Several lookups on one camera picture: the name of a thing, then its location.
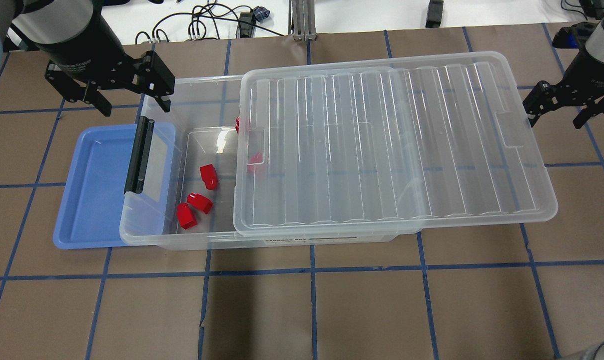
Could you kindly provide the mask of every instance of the blue plastic tray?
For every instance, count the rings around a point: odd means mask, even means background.
[[[119,220],[135,126],[90,127],[80,134],[53,232],[58,248],[126,246]]]

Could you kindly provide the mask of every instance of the small red plastic piece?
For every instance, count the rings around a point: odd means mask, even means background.
[[[193,211],[185,202],[178,205],[178,221],[184,230],[190,229],[197,225],[195,214],[193,214]]]
[[[246,166],[246,171],[249,174],[255,175],[256,166],[260,165],[264,161],[264,158],[261,152],[256,153],[252,157],[249,158],[249,165]]]
[[[188,198],[186,199],[186,202],[189,203],[192,207],[196,208],[197,210],[200,210],[201,212],[207,215],[213,207],[213,202],[211,200],[209,200],[203,194],[198,193],[189,194]]]
[[[213,164],[208,164],[204,166],[200,166],[199,173],[202,175],[202,181],[206,188],[210,191],[214,191],[217,189],[217,171],[215,171],[215,167]]]

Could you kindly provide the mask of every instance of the box handle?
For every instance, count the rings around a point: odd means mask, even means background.
[[[135,130],[135,141],[131,152],[131,161],[128,163],[128,174],[126,175],[126,184],[124,193],[134,192],[139,194],[144,189],[144,178],[146,177],[146,166],[148,156],[151,151],[151,139],[153,138],[153,126],[155,121],[140,116]]]

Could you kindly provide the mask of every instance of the translucent box lid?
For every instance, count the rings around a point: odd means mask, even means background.
[[[233,223],[243,235],[402,234],[556,212],[497,52],[271,68],[242,79]]]

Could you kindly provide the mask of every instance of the plastic storage box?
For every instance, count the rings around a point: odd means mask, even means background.
[[[147,179],[124,196],[120,236],[129,245],[384,241],[421,228],[546,221],[557,211],[496,52],[183,79],[172,102],[168,114],[144,102],[142,114],[176,136],[154,132],[150,142],[146,177],[168,173],[168,184]],[[199,178],[206,164],[220,177],[213,192]],[[153,200],[164,192],[167,203]],[[182,230],[175,208],[190,192],[215,206]]]

